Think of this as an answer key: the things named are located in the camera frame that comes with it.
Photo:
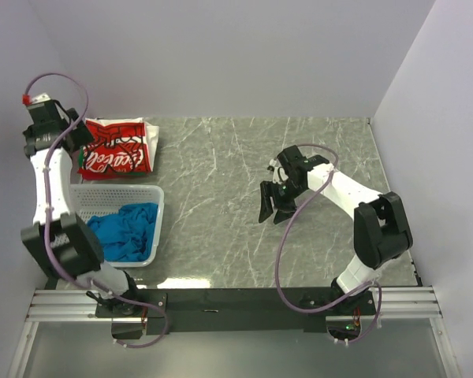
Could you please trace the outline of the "white plastic basket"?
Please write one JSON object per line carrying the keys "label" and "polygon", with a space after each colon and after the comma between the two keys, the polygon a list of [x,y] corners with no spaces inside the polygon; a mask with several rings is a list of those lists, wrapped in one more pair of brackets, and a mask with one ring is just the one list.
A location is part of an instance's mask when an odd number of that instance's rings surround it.
{"label": "white plastic basket", "polygon": [[73,204],[116,268],[143,268],[155,259],[164,213],[154,185],[84,183],[71,187]]}

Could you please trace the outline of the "blue t shirt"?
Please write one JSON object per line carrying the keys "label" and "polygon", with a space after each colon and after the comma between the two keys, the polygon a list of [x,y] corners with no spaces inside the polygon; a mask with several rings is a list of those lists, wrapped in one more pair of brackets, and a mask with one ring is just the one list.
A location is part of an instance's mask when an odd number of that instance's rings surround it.
{"label": "blue t shirt", "polygon": [[151,256],[158,205],[128,204],[116,213],[91,217],[87,225],[97,236],[106,261],[138,263]]}

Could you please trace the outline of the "red folded t shirt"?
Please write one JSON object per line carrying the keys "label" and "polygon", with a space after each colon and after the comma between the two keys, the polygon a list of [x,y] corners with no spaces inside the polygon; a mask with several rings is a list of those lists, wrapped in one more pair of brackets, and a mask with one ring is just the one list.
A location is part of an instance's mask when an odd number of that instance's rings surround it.
{"label": "red folded t shirt", "polygon": [[77,172],[83,180],[131,179],[148,175],[148,172],[92,172],[84,169],[79,169]]}

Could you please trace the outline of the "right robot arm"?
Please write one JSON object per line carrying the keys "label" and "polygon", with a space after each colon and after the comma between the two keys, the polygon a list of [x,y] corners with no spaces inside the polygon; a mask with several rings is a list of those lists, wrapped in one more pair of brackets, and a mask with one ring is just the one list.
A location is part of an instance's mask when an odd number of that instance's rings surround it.
{"label": "right robot arm", "polygon": [[339,157],[331,160],[316,154],[304,156],[300,146],[283,149],[270,160],[271,180],[260,184],[259,222],[269,217],[275,224],[285,222],[289,232],[300,213],[312,202],[301,205],[296,199],[306,191],[323,195],[353,222],[354,256],[333,281],[335,298],[318,308],[332,309],[375,285],[385,265],[413,245],[412,232],[401,197],[363,186],[338,169]]}

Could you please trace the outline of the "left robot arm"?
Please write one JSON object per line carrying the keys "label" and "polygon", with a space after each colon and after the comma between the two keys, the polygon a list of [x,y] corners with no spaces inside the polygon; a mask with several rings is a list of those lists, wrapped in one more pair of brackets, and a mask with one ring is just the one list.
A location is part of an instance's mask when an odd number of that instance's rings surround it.
{"label": "left robot arm", "polygon": [[73,205],[72,155],[94,139],[83,117],[47,94],[25,96],[24,102],[32,119],[23,135],[35,172],[36,205],[32,225],[20,232],[23,245],[48,278],[85,290],[111,315],[137,315],[138,288],[128,273],[105,262],[97,236]]}

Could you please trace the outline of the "green folded t shirt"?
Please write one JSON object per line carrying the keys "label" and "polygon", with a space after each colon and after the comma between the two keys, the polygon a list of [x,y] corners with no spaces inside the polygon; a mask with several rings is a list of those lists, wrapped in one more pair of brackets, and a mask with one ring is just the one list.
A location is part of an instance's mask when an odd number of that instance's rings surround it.
{"label": "green folded t shirt", "polygon": [[77,162],[78,162],[78,169],[82,169],[84,167],[84,151],[83,150],[80,150],[78,158],[77,158]]}

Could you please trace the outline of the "white t shirt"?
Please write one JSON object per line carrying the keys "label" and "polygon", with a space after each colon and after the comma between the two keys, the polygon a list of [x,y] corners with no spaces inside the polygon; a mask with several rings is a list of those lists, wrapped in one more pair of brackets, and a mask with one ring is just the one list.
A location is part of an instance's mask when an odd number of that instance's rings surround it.
{"label": "white t shirt", "polygon": [[144,118],[86,120],[94,142],[84,146],[84,167],[92,172],[153,172],[159,126]]}

